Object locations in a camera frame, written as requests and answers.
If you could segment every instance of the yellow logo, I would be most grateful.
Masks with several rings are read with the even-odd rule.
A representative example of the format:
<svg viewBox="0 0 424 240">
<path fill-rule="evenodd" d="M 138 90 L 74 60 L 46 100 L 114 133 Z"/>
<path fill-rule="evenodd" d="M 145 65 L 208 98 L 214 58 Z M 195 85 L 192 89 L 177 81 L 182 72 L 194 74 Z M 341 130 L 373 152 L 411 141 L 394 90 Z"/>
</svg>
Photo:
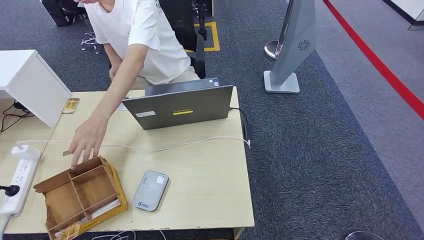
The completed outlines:
<svg viewBox="0 0 424 240">
<path fill-rule="evenodd" d="M 193 113 L 193 110 L 192 109 L 182 109 L 182 110 L 176 110 L 176 111 L 174 111 L 172 115 L 175 116 L 175 115 L 191 114 L 191 113 Z"/>
</svg>

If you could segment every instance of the cable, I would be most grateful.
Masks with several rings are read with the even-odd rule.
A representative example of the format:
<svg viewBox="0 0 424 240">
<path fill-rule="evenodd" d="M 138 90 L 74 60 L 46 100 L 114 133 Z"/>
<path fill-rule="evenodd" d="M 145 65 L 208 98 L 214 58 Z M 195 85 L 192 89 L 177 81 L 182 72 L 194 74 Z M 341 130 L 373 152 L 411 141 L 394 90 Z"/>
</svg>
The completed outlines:
<svg viewBox="0 0 424 240">
<path fill-rule="evenodd" d="M 246 113 L 238 107 L 230 107 L 229 110 L 230 111 L 231 110 L 239 110 L 243 114 L 244 120 L 246 120 L 246 122 L 243 124 L 242 131 L 243 131 L 244 139 L 246 141 L 249 141 L 249 143 L 250 143 L 250 139 L 253 135 L 253 132 L 252 132 L 252 126 L 249 124 L 248 117 L 247 117 Z"/>
<path fill-rule="evenodd" d="M 0 133 L 5 132 L 6 130 L 8 130 L 9 128 L 11 128 L 13 125 L 15 125 L 17 122 L 19 122 L 21 119 L 23 118 L 31 118 L 34 117 L 34 114 L 32 114 L 30 111 L 28 111 L 27 109 L 20 109 L 22 110 L 25 114 L 23 115 L 16 115 L 16 114 L 8 114 L 6 113 L 7 111 L 9 111 L 12 107 L 15 106 L 15 102 L 6 110 L 3 111 L 4 117 L 3 120 L 1 121 L 1 129 L 0 129 Z M 17 117 L 19 118 L 18 120 L 16 120 L 14 123 L 12 123 L 11 125 L 9 125 L 8 127 L 5 127 L 5 120 L 7 117 Z"/>
<path fill-rule="evenodd" d="M 248 124 L 248 123 L 249 123 L 249 121 L 248 121 L 248 117 L 246 116 L 245 112 L 244 112 L 243 110 L 241 110 L 240 108 L 238 108 L 238 107 L 230 107 L 230 108 L 229 108 L 229 110 L 230 110 L 230 111 L 231 111 L 231 110 L 239 110 L 239 111 L 243 114 L 243 116 L 244 116 L 244 120 L 246 120 L 246 124 Z"/>
<path fill-rule="evenodd" d="M 250 140 L 245 140 L 245 139 L 238 137 L 238 136 L 212 136 L 212 137 L 208 137 L 208 138 L 197 140 L 197 141 L 186 142 L 186 143 L 182 143 L 182 144 L 179 144 L 179 145 L 170 146 L 170 147 L 166 147 L 166 148 L 159 148 L 159 149 L 146 149 L 146 148 L 140 148 L 140 147 L 136 147 L 136 146 L 127 146 L 127 145 L 101 145 L 101 147 L 125 147 L 125 148 L 129 148 L 129 149 L 137 149 L 137 150 L 147 151 L 147 152 L 160 152 L 160 151 L 175 149 L 175 148 L 178 148 L 178 147 L 181 147 L 181 146 L 196 144 L 196 143 L 200 143 L 200 142 L 204 142 L 204 141 L 208 141 L 208 140 L 212 140 L 212 139 L 238 139 L 238 140 L 242 140 L 243 142 L 245 142 L 247 144 L 247 146 L 249 147 L 249 149 L 251 148 Z M 22 143 L 34 143 L 34 142 L 58 143 L 58 144 L 70 144 L 71 143 L 70 141 L 26 140 L 26 141 L 17 142 L 16 146 L 22 147 L 21 146 Z"/>
<path fill-rule="evenodd" d="M 103 236 L 95 236 L 91 240 L 102 239 L 102 238 L 106 238 L 106 237 L 112 237 L 109 240 L 122 240 L 122 239 L 128 240 L 129 235 L 128 236 L 121 236 L 121 234 L 126 233 L 126 232 L 133 233 L 134 234 L 134 240 L 137 239 L 136 232 L 135 231 L 132 231 L 132 230 L 129 230 L 129 231 L 121 231 L 118 234 L 109 234 L 109 235 L 103 235 Z M 161 230 L 159 230 L 159 232 L 160 232 L 160 234 L 162 234 L 163 240 L 167 240 L 167 237 L 165 237 L 165 234 Z"/>
<path fill-rule="evenodd" d="M 11 218 L 12 218 L 12 216 L 10 216 L 10 215 L 6 216 L 6 220 L 4 221 L 3 226 L 0 229 L 0 240 L 3 240 L 3 234 L 5 233 L 6 227 L 9 223 L 9 221 L 11 220 Z"/>
</svg>

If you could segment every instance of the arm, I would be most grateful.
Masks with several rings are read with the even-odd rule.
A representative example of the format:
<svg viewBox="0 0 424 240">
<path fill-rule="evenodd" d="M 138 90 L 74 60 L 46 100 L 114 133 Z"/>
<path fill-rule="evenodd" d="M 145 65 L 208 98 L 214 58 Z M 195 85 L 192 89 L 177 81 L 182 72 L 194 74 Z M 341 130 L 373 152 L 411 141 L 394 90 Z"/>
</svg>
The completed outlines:
<svg viewBox="0 0 424 240">
<path fill-rule="evenodd" d="M 89 159 L 92 149 L 93 157 L 99 154 L 109 119 L 131 89 L 138 73 L 143 68 L 148 49 L 143 44 L 132 44 L 128 47 L 128 53 L 109 89 L 91 116 L 75 131 L 75 136 L 69 146 L 69 152 L 73 153 L 71 169 L 75 169 L 77 166 L 82 152 L 84 152 L 83 161 Z"/>
<path fill-rule="evenodd" d="M 113 81 L 119 67 L 121 66 L 122 59 L 109 43 L 103 44 L 103 47 L 110 61 L 109 78 Z"/>
<path fill-rule="evenodd" d="M 140 70 L 144 67 L 148 49 L 143 44 L 133 44 L 128 47 L 128 53 L 116 73 L 115 80 L 95 108 L 94 115 L 102 116 L 109 120 L 131 89 Z"/>
<path fill-rule="evenodd" d="M 110 63 L 113 65 L 121 65 L 122 59 L 118 55 L 118 53 L 115 51 L 115 49 L 112 47 L 110 43 L 103 44 L 104 51 L 107 54 L 107 57 L 109 58 Z"/>
</svg>

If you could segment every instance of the white cable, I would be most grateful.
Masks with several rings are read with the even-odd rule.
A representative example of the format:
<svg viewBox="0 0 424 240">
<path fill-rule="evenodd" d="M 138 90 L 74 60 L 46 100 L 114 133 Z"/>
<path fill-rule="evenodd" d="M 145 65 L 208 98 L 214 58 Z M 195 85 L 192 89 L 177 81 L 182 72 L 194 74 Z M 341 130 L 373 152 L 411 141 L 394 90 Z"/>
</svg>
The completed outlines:
<svg viewBox="0 0 424 240">
<path fill-rule="evenodd" d="M 160 149 L 145 149 L 145 148 L 140 148 L 140 147 L 136 147 L 136 146 L 127 146 L 127 145 L 101 145 L 101 146 L 102 147 L 125 147 L 125 148 L 129 148 L 129 149 L 137 149 L 137 150 L 142 150 L 142 151 L 147 151 L 147 152 L 160 152 L 160 151 L 175 149 L 175 148 L 178 148 L 178 147 L 181 147 L 181 146 L 196 144 L 196 143 L 200 143 L 200 142 L 208 141 L 208 140 L 212 140 L 212 139 L 238 139 L 238 140 L 243 140 L 247 144 L 249 149 L 251 148 L 251 141 L 250 140 L 245 140 L 245 139 L 238 137 L 238 136 L 212 136 L 212 137 L 208 137 L 208 138 L 205 138 L 205 139 L 186 142 L 186 143 L 179 144 L 179 145 L 176 145 L 176 146 L 170 146 L 170 147 L 160 148 Z M 70 141 L 26 140 L 26 141 L 19 141 L 19 142 L 16 143 L 16 145 L 20 146 L 20 144 L 22 144 L 22 143 L 33 143 L 33 142 L 59 143 L 59 144 L 70 144 L 71 143 Z"/>
<path fill-rule="evenodd" d="M 6 220 L 4 221 L 3 226 L 0 229 L 0 240 L 3 240 L 3 234 L 5 233 L 6 227 L 9 223 L 9 221 L 11 220 L 11 218 L 12 218 L 12 216 L 10 216 L 10 215 L 6 216 Z"/>
<path fill-rule="evenodd" d="M 111 239 L 109 239 L 109 240 L 122 240 L 122 239 L 125 239 L 125 238 L 128 240 L 129 235 L 128 235 L 128 236 L 121 236 L 121 234 L 126 233 L 126 232 L 132 232 L 132 233 L 134 234 L 134 240 L 137 240 L 136 232 L 135 232 L 135 231 L 132 231 L 132 230 L 129 230 L 129 231 L 121 231 L 121 232 L 119 232 L 118 234 L 110 234 L 110 235 L 103 235 L 103 236 L 95 236 L 95 237 L 93 237 L 91 240 L 95 240 L 95 239 L 102 239 L 102 238 L 106 238 L 106 237 L 112 237 L 112 238 L 111 238 Z M 167 237 L 165 237 L 165 234 L 164 234 L 161 230 L 159 230 L 159 232 L 160 232 L 160 234 L 162 234 L 163 240 L 167 240 Z"/>
<path fill-rule="evenodd" d="M 167 240 L 167 237 L 165 236 L 165 234 L 162 232 L 162 230 L 159 230 L 160 234 L 162 234 L 162 237 L 164 240 Z"/>
</svg>

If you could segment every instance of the hand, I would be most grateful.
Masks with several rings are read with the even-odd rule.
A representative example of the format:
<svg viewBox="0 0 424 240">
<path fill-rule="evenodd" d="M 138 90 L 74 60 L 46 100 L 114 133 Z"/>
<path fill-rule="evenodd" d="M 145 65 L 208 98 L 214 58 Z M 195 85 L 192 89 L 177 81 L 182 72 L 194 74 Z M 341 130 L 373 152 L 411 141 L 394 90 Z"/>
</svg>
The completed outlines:
<svg viewBox="0 0 424 240">
<path fill-rule="evenodd" d="M 69 146 L 69 152 L 73 153 L 70 169 L 75 169 L 84 151 L 82 161 L 87 161 L 93 150 L 93 157 L 99 155 L 100 145 L 106 134 L 108 118 L 93 113 L 76 130 L 72 143 Z"/>
<path fill-rule="evenodd" d="M 119 63 L 119 64 L 113 64 L 112 67 L 109 69 L 109 78 L 110 78 L 110 80 L 112 80 L 112 81 L 114 80 L 115 75 L 117 74 L 120 65 L 121 65 L 121 63 Z"/>
</svg>

